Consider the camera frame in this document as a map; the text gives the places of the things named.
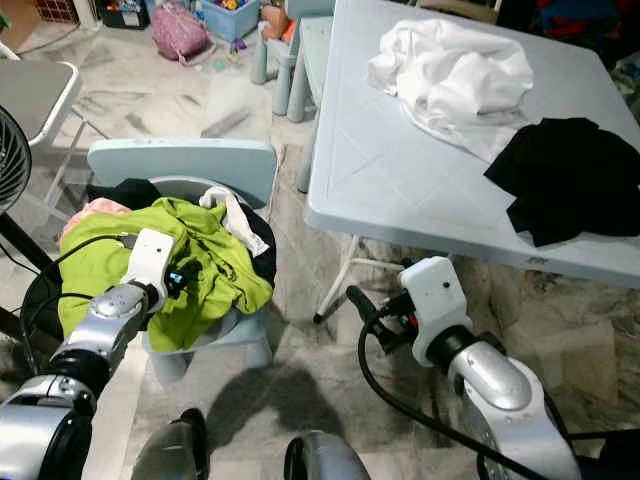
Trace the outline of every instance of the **plastic table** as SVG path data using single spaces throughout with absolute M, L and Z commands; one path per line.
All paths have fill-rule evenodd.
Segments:
M 640 238 L 582 234 L 534 247 L 514 232 L 505 211 L 513 197 L 483 176 L 486 162 L 419 130 L 396 98 L 367 83 L 383 33 L 438 17 L 520 42 L 535 76 L 523 102 L 532 122 L 587 117 L 640 149 L 638 124 L 589 50 L 387 1 L 338 0 L 305 210 L 310 226 L 354 235 L 329 293 L 357 263 L 360 236 L 640 288 Z

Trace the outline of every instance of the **small blue chair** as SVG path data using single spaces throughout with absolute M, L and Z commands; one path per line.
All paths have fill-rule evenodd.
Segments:
M 269 53 L 275 56 L 278 62 L 278 75 L 276 89 L 273 94 L 272 110 L 274 114 L 287 114 L 292 71 L 296 65 L 300 48 L 300 19 L 303 17 L 333 15 L 334 4 L 335 0 L 286 0 L 284 8 L 287 16 L 297 21 L 290 45 L 281 40 L 269 39 L 265 41 L 260 32 L 266 22 L 260 22 L 256 53 L 251 69 L 251 81 L 257 85 L 262 85 L 269 80 L 267 76 L 267 56 Z
M 227 139 L 106 140 L 94 144 L 87 159 L 105 186 L 118 185 L 126 178 L 147 178 L 163 196 L 193 198 L 221 184 L 254 209 L 267 205 L 277 163 L 269 144 Z M 143 346 L 158 380 L 164 384 L 181 379 L 200 348 L 245 345 L 247 366 L 265 367 L 272 361 L 265 317 L 264 309 L 251 315 L 232 309 L 190 350 L 155 352 L 146 333 Z

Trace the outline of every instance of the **pink cloth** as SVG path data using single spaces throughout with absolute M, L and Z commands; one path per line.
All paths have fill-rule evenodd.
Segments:
M 129 213 L 130 211 L 130 208 L 120 205 L 118 202 L 114 202 L 113 200 L 109 200 L 107 198 L 96 198 L 93 202 L 87 203 L 82 210 L 69 219 L 62 229 L 60 242 L 62 242 L 62 239 L 67 233 L 73 230 L 73 227 L 75 227 L 80 220 L 92 213 L 106 213 L 107 215 L 114 215 L 116 213 Z

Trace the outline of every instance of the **tile floor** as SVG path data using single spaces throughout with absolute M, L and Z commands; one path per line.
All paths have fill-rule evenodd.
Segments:
M 56 27 L 47 25 L 30 39 L 29 46 L 55 33 Z M 203 351 L 181 382 L 163 387 L 139 342 L 134 342 L 100 399 L 84 478 L 129 478 L 151 432 L 193 405 L 207 417 L 213 448 L 211 478 L 217 480 L 281 478 L 287 442 L 308 428 L 342 434 L 358 450 L 374 480 L 474 478 L 473 455 L 395 414 L 364 384 L 354 347 L 360 321 L 344 297 L 336 301 L 326 323 L 311 323 L 314 305 L 335 277 L 349 239 L 310 229 L 302 220 L 305 197 L 296 191 L 295 176 L 310 122 L 295 125 L 271 114 L 273 84 L 255 86 L 248 80 L 254 43 L 255 36 L 250 35 L 249 49 L 234 62 L 221 42 L 210 61 L 185 69 L 157 55 L 149 31 L 103 28 L 72 32 L 27 55 L 76 64 L 84 82 L 76 106 L 113 138 L 262 139 L 271 142 L 279 156 L 269 210 L 279 250 L 277 288 L 268 322 L 274 365 L 252 372 L 244 368 L 241 349 Z M 65 123 L 54 147 L 70 142 L 75 125 L 74 119 Z M 99 139 L 95 132 L 85 131 L 81 149 Z M 53 176 L 52 166 L 59 161 L 56 148 L 35 159 L 28 187 L 32 193 L 44 193 Z M 86 160 L 78 155 L 58 192 L 57 207 L 67 213 L 77 210 L 84 200 L 83 185 L 90 178 Z M 56 254 L 61 221 L 23 200 L 11 214 Z M 363 242 L 360 249 L 396 261 L 407 254 L 424 255 L 373 241 Z M 20 304 L 33 276 L 4 257 L 0 262 L 10 279 L 0 286 L 0 303 L 13 308 Z M 469 259 L 459 259 L 457 268 L 470 316 L 479 327 L 506 338 L 514 356 L 531 362 L 545 382 L 551 381 L 552 393 L 572 428 L 640 425 L 640 369 L 636 366 L 640 298 L 636 292 L 554 276 L 532 277 L 530 272 Z M 392 275 L 367 267 L 351 272 L 345 283 L 349 282 L 366 287 L 378 300 L 395 288 Z M 570 313 L 578 309 L 571 306 L 589 298 L 601 301 L 572 317 Z M 562 314 L 546 315 L 541 331 L 531 318 L 550 301 L 556 302 L 554 312 Z M 563 341 L 550 342 L 554 338 Z M 553 348 L 542 348 L 550 344 Z M 369 354 L 375 372 L 389 388 L 427 412 L 439 412 L 452 425 L 461 424 L 459 404 L 436 372 L 417 368 L 407 351 L 382 358 L 379 349 L 371 346 Z M 576 371 L 579 359 L 589 356 L 595 362 L 588 363 L 588 368 L 595 370 Z M 1 358 L 0 370 L 11 374 L 3 374 L 0 382 L 0 394 L 6 395 L 24 374 L 19 356 L 3 354 Z M 606 391 L 598 387 L 602 376 L 608 379 Z

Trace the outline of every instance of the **white cloth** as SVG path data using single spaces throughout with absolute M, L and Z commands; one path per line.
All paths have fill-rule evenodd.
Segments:
M 227 206 L 227 214 L 222 219 L 222 226 L 247 247 L 252 257 L 257 257 L 269 248 L 269 245 L 253 233 L 249 227 L 247 216 L 240 208 L 233 192 L 228 188 L 211 187 L 204 192 L 198 203 L 202 208 L 213 208 L 219 203 L 224 203 Z
M 520 44 L 446 20 L 403 20 L 380 39 L 369 83 L 397 95 L 419 128 L 492 162 L 528 124 L 533 87 Z

